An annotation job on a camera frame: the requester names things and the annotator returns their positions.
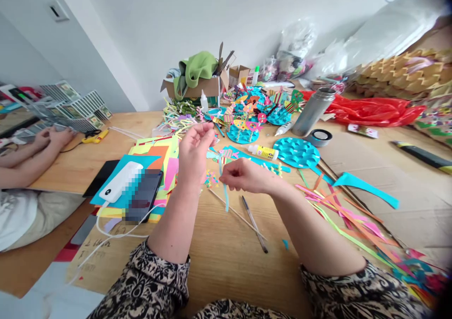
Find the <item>red plastic bag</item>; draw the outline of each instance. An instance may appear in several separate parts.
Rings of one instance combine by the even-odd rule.
[[[304,91],[309,100],[314,91]],[[425,106],[407,107],[410,101],[397,98],[363,98],[350,100],[339,94],[325,113],[335,113],[339,123],[367,126],[397,127],[412,123],[426,109]]]

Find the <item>hand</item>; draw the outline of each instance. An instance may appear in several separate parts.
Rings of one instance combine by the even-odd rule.
[[[36,134],[33,144],[38,150],[44,149],[50,142],[49,129],[50,128],[43,129]]]
[[[214,144],[213,123],[199,123],[188,130],[179,144],[179,183],[204,183],[207,150]]]
[[[272,194],[285,183],[268,169],[244,158],[226,164],[219,179],[230,190],[243,189],[246,192],[266,194]]]
[[[75,133],[67,127],[64,131],[58,132],[55,126],[49,129],[50,143],[60,148],[66,146],[74,138]]]

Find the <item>patterned sleeve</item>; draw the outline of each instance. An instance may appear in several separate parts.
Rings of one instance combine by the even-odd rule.
[[[190,257],[180,265],[164,261],[146,242],[130,254],[122,275],[89,319],[166,319],[187,304]]]
[[[346,277],[321,277],[300,269],[314,318],[429,318],[429,311],[402,281],[370,262]]]

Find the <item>white wall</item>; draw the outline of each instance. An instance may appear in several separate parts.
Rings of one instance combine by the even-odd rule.
[[[273,54],[280,31],[309,16],[324,48],[344,38],[385,5],[384,0],[91,0],[126,65],[146,92],[151,109],[166,71],[201,50],[235,50],[235,64],[260,65]]]
[[[16,86],[57,82],[61,75],[0,13],[0,81]]]
[[[82,95],[96,89],[113,112],[134,111],[130,100],[64,0],[59,1],[70,20],[61,23],[56,23],[46,9],[51,1],[0,0],[0,12],[59,76],[67,79]],[[54,81],[40,76],[39,72],[34,74],[37,75],[35,85]]]

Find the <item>white shirt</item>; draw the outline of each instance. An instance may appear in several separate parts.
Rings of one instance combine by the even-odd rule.
[[[20,239],[32,225],[38,195],[27,189],[0,190],[0,252]]]

